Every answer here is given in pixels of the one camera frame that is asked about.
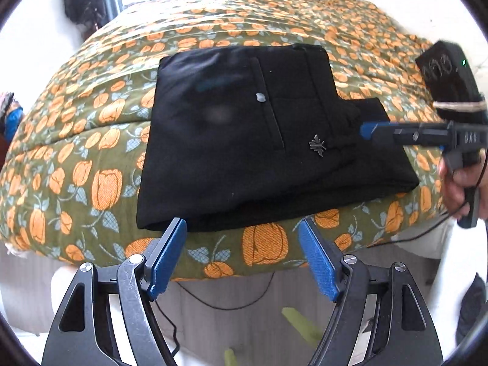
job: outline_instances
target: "human hand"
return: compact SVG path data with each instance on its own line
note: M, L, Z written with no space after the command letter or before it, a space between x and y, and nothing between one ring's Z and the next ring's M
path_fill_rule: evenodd
M482 155L482 162L467 168L458 169L454 174L449 172L446 162L442 159L439 162L437 171L442 180L441 193L443 202L449 213L456 211L464 203L464 189L466 187L474 187L480 178L483 164L485 162L485 154ZM480 204L479 204L479 218L486 220L488 218L488 169L479 185L480 189ZM460 211L453 216L460 219L469 213L469 205L464 205Z

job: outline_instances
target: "black wire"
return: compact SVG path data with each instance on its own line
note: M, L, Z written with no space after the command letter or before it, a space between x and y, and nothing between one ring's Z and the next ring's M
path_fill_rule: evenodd
M167 321L173 326L173 341L175 342L175 349L171 352L171 355L172 357L174 358L175 355L178 353L178 351L180 350L180 343L178 342L178 339L176 337L176 332L177 332L177 328L176 328L176 325L173 323L173 321L171 319L169 319L168 315L166 315L163 310L161 309L161 307L159 306L158 302L154 302L154 304L156 304L156 307L158 308L159 312L161 312L163 314L163 316L167 319Z
M259 300L261 300L264 297L264 295L268 292L268 289L269 289L269 287L271 285L271 281L273 280L273 278L274 278L274 271L271 274L271 278L269 279L268 285L266 286L264 292L257 299L253 300L252 302L250 302L248 304L241 305L240 307L234 307L234 308L222 308L222 307L216 307L215 305L211 305L211 304L207 303L206 301L198 298L196 295L194 295L192 292L190 292L186 287L184 287L181 283L177 282L177 284L180 285L181 289L183 289L191 297L193 297L194 299L198 300L200 303L205 304L207 307L210 307L210 308L213 308L213 309L217 309L219 311L236 311L238 309L243 309L243 308L249 307L249 306L257 303Z
M483 179L483 176L485 175L486 165L487 164L488 164L488 156L485 157L485 163L483 164L483 169L481 170L481 174L480 174L480 177L478 178L478 181L476 182L475 188L477 188L480 185L481 180ZM367 246L366 248L370 249L370 248L375 248L375 247L378 247L378 246L390 245L392 243L402 243L402 242L415 241L416 239L419 239L419 238L423 237L424 235L427 235L429 232L435 230L442 223L444 223L448 218L450 218L450 217L454 216L456 213L458 213L463 208L463 206L466 205L467 203L468 203L468 201L465 200L463 202L463 204L459 208L457 208L454 212L449 213L445 218L441 219L436 224L434 224L432 227L429 227L426 231L424 231L423 233L421 233L421 234L419 234L419 235L417 235L415 237L405 238L405 239L399 239L397 241L388 241L388 242L374 243L374 244L372 244L370 246Z

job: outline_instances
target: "device handle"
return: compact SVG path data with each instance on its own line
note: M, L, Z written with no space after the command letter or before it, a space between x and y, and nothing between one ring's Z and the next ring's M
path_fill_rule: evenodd
M463 168L480 163L480 153L478 151L463 153ZM478 223L478 209L480 205L480 189L467 187L464 189L464 199L469 203L469 213L458 220L461 228L473 228Z

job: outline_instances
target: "black pants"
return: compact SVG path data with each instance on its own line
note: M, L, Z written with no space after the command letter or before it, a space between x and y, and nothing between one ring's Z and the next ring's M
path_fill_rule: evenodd
M361 139L366 120L388 118L378 99L337 96L320 47L166 57L137 225L163 230L179 216L191 231L230 229L411 191L418 178L403 148L385 152Z

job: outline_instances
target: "bedspread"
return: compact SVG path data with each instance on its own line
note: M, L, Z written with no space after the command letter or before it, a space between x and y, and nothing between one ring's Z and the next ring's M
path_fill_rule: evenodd
M429 43L358 0L153 0L97 31L52 77L16 133L0 173L0 233L18 249L105 266L141 252L138 230L157 67L167 55L228 45L321 45L339 95L377 96L392 121L436 121L414 58ZM420 186L313 216L352 251L387 241L441 207L438 151L407 147ZM189 233L173 278L219 278L304 265L300 218Z

